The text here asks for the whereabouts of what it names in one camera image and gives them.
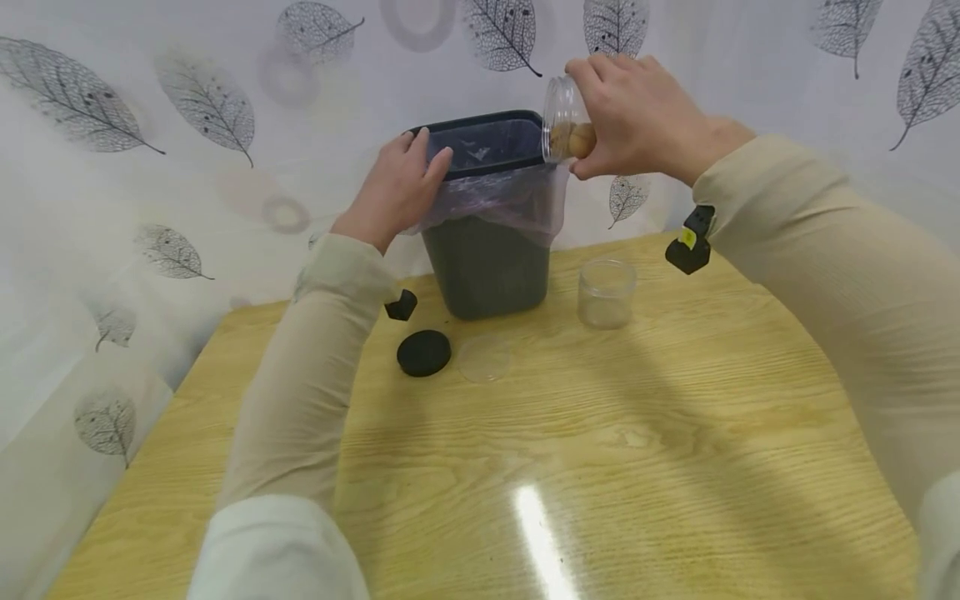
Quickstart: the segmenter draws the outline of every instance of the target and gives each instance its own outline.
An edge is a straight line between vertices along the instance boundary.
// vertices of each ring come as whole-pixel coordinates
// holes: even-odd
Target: beige sleeve
[[[321,239],[243,397],[218,510],[266,494],[329,511],[363,345],[398,288],[380,253]]]
[[[960,259],[779,136],[721,160],[693,194],[716,207],[713,247],[823,349],[916,524],[924,494],[960,468]]]

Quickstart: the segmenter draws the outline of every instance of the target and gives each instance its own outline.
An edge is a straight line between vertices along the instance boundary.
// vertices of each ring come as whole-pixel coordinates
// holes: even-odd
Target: transparent plastic bag
[[[569,172],[544,164],[541,120],[513,111],[430,126],[428,157],[453,149],[453,163],[427,215],[407,233],[475,216],[549,248],[564,226]]]

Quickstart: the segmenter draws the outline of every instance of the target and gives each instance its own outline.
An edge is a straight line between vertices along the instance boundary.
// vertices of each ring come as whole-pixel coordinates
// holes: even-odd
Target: long sleeve shirt
[[[708,238],[806,328],[921,546],[923,600],[960,598],[960,259],[782,137],[693,188]],[[190,598],[368,598],[327,511],[361,348],[396,286],[373,247],[315,248],[248,389]]]

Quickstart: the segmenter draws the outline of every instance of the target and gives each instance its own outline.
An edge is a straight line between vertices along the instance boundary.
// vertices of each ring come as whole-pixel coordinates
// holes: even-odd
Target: trash can
[[[543,161],[542,119],[514,110],[427,127],[428,158],[449,146],[453,162],[409,232],[423,234],[447,309],[475,321],[534,308],[546,297],[569,178]]]

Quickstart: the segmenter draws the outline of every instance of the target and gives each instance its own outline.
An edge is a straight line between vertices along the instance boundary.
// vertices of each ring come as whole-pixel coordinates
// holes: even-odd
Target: white curtain
[[[539,111],[600,39],[956,248],[958,27],[960,0],[0,0],[0,597],[42,594],[220,317],[289,296],[385,139]],[[555,248],[690,209],[628,184],[625,211],[572,181]],[[430,269],[419,238],[388,259]]]

